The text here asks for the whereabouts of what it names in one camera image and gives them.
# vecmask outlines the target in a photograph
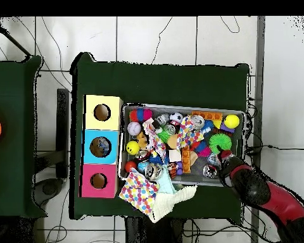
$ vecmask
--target gray tray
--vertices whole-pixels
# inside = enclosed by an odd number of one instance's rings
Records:
[[[130,141],[130,135],[126,131],[127,125],[129,124],[129,113],[130,111],[138,107],[147,107],[153,112],[153,118],[161,115],[162,113],[174,113],[179,112],[184,116],[190,115],[192,111],[212,111],[212,112],[221,112],[223,117],[227,115],[237,115],[240,119],[240,124],[233,133],[232,139],[232,152],[239,157],[244,156],[245,149],[245,130],[246,130],[246,114],[242,111],[233,111],[233,110],[222,110],[222,109],[208,109],[208,108],[192,108],[192,107],[182,107],[182,106],[163,106],[156,104],[142,104],[141,106],[133,106],[132,104],[124,104],[122,108],[122,116],[125,125],[123,126],[123,131],[120,134],[120,154],[118,160],[118,176],[125,180],[127,173],[125,171],[125,164],[128,160],[134,159],[134,156],[131,156],[127,153],[125,145]],[[203,176],[203,168],[206,165],[206,158],[199,157],[194,165],[191,167],[190,174],[183,174],[176,176],[172,182],[174,184],[184,184],[184,185],[211,185],[211,186],[222,186],[220,180],[217,178],[206,178]]]

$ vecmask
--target yellow ball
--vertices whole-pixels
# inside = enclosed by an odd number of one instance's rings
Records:
[[[224,120],[224,125],[228,128],[236,128],[240,124],[240,119],[236,115],[228,115]]]
[[[137,154],[139,152],[139,144],[134,140],[128,142],[126,145],[126,151],[129,154]]]

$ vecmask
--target green table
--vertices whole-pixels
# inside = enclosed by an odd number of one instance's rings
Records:
[[[32,199],[35,170],[34,82],[40,56],[0,61],[0,216],[43,217]]]
[[[170,66],[93,62],[80,53],[72,64],[72,126],[70,217],[82,215],[142,216],[118,196],[114,199],[79,197],[84,94],[118,96],[125,103],[164,104],[246,111],[247,64]],[[241,221],[241,203],[225,187],[198,186],[195,196],[176,204],[175,218],[229,218]]]

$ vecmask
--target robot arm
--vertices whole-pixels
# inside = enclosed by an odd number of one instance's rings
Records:
[[[218,158],[218,174],[224,186],[231,187],[246,205],[268,215],[282,243],[304,243],[304,207],[294,195],[230,150],[221,151]]]

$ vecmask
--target red ball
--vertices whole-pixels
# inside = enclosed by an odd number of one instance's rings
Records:
[[[137,165],[134,161],[128,161],[126,164],[125,164],[125,171],[127,172],[130,172],[130,169],[131,168],[135,168],[137,169]]]

